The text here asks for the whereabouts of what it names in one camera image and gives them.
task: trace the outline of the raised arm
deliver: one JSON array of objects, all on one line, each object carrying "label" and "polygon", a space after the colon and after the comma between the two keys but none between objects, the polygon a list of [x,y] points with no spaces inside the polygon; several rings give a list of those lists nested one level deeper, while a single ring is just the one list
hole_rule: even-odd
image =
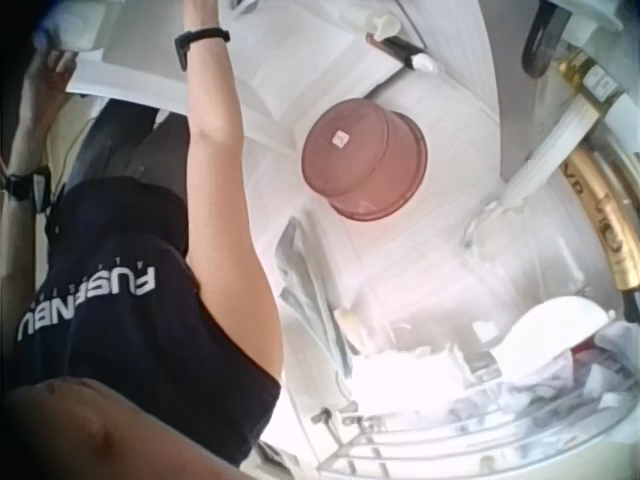
[{"label": "raised arm", "polygon": [[[183,2],[185,30],[218,26],[218,0]],[[242,116],[223,40],[206,39],[191,45],[187,85],[191,268],[202,302],[216,322],[252,360],[278,379],[282,369],[280,321],[249,231],[242,176]]]},{"label": "raised arm", "polygon": [[[44,145],[68,100],[66,87],[75,69],[75,54],[52,50],[44,32],[34,36],[35,55],[26,72],[13,139],[9,175],[26,176],[42,164]],[[20,315],[35,288],[35,212],[30,201],[5,193],[0,235],[0,327],[3,355],[11,352]]]}]

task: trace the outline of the black wristwatch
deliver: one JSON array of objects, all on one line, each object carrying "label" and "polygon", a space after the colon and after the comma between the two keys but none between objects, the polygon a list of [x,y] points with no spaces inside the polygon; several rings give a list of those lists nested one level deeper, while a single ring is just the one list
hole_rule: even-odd
[{"label": "black wristwatch", "polygon": [[227,30],[219,27],[203,28],[195,32],[184,32],[176,38],[176,52],[180,61],[180,68],[183,72],[187,71],[187,52],[193,42],[203,40],[205,38],[221,38],[225,43],[229,43],[231,35]]},{"label": "black wristwatch", "polygon": [[37,213],[44,212],[51,205],[51,170],[44,165],[29,175],[9,175],[2,190],[18,202],[31,200]]}]

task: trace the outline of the elbow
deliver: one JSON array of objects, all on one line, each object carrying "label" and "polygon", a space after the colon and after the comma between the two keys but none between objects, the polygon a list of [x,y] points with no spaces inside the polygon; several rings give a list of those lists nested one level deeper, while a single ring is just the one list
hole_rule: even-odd
[{"label": "elbow", "polygon": [[189,133],[191,142],[202,142],[208,145],[223,145],[229,147],[244,146],[244,129],[239,125],[217,125],[193,121],[189,119]]}]

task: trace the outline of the woman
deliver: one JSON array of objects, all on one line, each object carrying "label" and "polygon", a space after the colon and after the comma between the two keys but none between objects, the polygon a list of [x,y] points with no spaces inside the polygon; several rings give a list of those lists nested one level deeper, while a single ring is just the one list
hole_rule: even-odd
[{"label": "woman", "polygon": [[[249,231],[218,0],[183,3],[185,30],[206,37],[187,38],[188,125],[172,114],[154,130],[155,109],[110,101],[49,218],[46,280],[17,321],[3,305],[7,425],[55,478],[235,478],[211,453],[238,466],[280,392],[280,323]],[[71,56],[38,47],[16,178],[39,165],[72,70]],[[32,239],[16,226],[33,217],[28,201],[6,206],[3,284],[26,275]]]}]

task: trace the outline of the red bucket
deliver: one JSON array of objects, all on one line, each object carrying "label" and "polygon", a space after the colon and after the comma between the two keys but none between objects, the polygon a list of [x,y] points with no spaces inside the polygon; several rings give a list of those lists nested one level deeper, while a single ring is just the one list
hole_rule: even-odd
[{"label": "red bucket", "polygon": [[398,211],[427,170],[419,127],[365,99],[338,103],[315,123],[302,150],[302,175],[342,216],[368,222]]}]

